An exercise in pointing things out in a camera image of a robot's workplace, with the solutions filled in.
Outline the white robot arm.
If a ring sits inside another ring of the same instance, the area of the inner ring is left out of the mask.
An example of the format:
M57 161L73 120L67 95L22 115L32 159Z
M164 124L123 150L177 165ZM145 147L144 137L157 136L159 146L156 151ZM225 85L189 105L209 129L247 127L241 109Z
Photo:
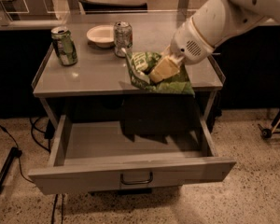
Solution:
M159 83L196 64L226 40L272 19L280 25L280 0L208 0L175 31L162 58L149 73Z

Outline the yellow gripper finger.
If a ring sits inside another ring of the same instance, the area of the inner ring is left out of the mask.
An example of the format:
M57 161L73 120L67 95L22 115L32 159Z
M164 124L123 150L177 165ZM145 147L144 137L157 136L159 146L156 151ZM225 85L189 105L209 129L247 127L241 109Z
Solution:
M171 52L171 48L167 47L161 53L161 58L152 68L148 76L154 83L159 83L169 77L173 77L179 73L183 60L183 56L175 55Z

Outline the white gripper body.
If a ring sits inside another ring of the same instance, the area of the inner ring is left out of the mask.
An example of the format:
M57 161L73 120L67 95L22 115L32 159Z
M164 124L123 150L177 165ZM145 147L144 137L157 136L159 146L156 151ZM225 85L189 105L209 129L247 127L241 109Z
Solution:
M183 58L189 64L196 64L209 56L214 48L199 34L193 20L186 20L173 35L170 51L176 58Z

